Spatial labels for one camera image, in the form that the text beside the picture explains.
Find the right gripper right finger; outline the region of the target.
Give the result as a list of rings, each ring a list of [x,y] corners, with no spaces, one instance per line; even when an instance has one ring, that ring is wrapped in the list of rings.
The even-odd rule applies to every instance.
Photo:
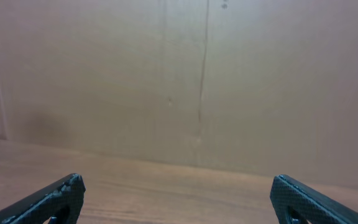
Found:
[[[273,179],[270,200],[279,224],[358,224],[358,213],[288,175]]]

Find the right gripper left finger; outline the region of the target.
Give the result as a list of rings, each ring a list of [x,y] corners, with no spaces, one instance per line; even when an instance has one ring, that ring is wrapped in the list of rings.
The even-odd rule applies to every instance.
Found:
[[[82,176],[69,174],[0,210],[0,224],[76,224],[85,191]]]

